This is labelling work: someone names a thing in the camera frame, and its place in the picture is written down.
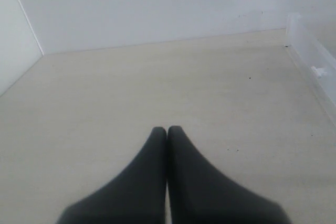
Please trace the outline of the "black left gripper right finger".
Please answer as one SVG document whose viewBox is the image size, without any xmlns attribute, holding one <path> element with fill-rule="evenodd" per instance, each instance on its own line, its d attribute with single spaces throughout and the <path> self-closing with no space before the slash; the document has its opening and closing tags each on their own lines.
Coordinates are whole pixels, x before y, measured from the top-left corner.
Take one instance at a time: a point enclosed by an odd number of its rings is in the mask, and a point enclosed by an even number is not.
<svg viewBox="0 0 336 224">
<path fill-rule="evenodd" d="M 192 144 L 182 127 L 167 134 L 173 223 L 286 223 L 280 205 L 231 180 Z"/>
</svg>

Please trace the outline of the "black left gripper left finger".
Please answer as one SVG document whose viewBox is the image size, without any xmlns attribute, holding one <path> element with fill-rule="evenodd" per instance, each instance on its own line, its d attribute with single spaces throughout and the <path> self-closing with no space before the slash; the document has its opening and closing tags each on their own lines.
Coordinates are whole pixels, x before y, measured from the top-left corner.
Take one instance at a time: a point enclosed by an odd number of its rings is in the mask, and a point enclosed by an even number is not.
<svg viewBox="0 0 336 224">
<path fill-rule="evenodd" d="M 154 127 L 113 180 L 67 207 L 58 223 L 165 223 L 166 130 Z"/>
</svg>

